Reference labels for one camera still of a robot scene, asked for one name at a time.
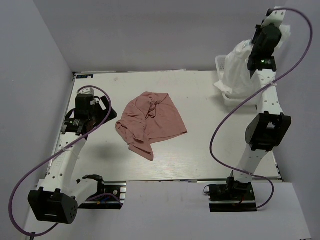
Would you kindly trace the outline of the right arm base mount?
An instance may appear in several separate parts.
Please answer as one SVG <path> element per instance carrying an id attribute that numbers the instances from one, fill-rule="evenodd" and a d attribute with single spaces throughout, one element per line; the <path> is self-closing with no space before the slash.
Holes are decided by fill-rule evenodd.
<path id="1" fill-rule="evenodd" d="M 256 198 L 252 184 L 228 177 L 225 184 L 209 184 L 203 193 L 209 196 L 211 213 L 256 212 Z"/>

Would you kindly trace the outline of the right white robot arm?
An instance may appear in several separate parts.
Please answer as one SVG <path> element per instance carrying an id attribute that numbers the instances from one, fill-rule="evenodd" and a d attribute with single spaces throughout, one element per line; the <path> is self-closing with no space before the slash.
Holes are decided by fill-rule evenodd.
<path id="1" fill-rule="evenodd" d="M 250 79 L 258 90 L 263 87 L 266 90 L 256 96 L 258 114 L 245 131 L 247 146 L 236 170 L 230 175 L 234 182 L 225 187 L 226 195 L 233 200 L 243 195 L 243 186 L 252 182 L 262 159 L 280 145 L 292 123 L 291 117 L 285 115 L 280 106 L 273 83 L 277 71 L 273 53 L 283 36 L 280 26 L 280 23 L 257 25 L 252 39 L 253 48 L 247 63 Z"/>

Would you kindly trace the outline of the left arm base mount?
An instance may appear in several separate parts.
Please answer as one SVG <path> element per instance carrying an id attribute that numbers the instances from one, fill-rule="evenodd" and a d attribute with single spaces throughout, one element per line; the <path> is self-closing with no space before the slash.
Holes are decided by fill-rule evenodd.
<path id="1" fill-rule="evenodd" d="M 127 192 L 126 182 L 103 182 L 102 191 L 89 197 L 79 206 L 87 210 L 120 210 L 125 202 Z"/>

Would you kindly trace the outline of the blue label sticker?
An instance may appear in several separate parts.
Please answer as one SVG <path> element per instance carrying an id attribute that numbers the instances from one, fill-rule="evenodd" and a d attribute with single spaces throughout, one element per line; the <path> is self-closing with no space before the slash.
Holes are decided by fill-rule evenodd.
<path id="1" fill-rule="evenodd" d="M 78 74 L 76 79 L 92 79 L 93 77 L 93 74 Z"/>

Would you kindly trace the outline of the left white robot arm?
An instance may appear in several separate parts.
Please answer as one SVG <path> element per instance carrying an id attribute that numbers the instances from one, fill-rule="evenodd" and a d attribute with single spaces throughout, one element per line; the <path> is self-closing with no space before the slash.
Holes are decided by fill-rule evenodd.
<path id="1" fill-rule="evenodd" d="M 87 133 L 117 117 L 106 96 L 94 95 L 92 88 L 77 92 L 75 108 L 65 116 L 51 167 L 37 190 L 28 195 L 29 205 L 38 221 L 71 224 L 86 200 L 105 196 L 103 177 L 87 174 L 72 181 L 76 163 L 85 146 Z"/>

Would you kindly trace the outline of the pink t shirt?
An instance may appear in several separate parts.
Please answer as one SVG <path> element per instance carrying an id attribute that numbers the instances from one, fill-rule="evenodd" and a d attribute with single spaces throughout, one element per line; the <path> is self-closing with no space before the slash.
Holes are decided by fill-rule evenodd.
<path id="1" fill-rule="evenodd" d="M 188 132 L 168 93 L 144 92 L 130 101 L 115 124 L 128 149 L 153 161 L 151 144 L 167 141 Z"/>

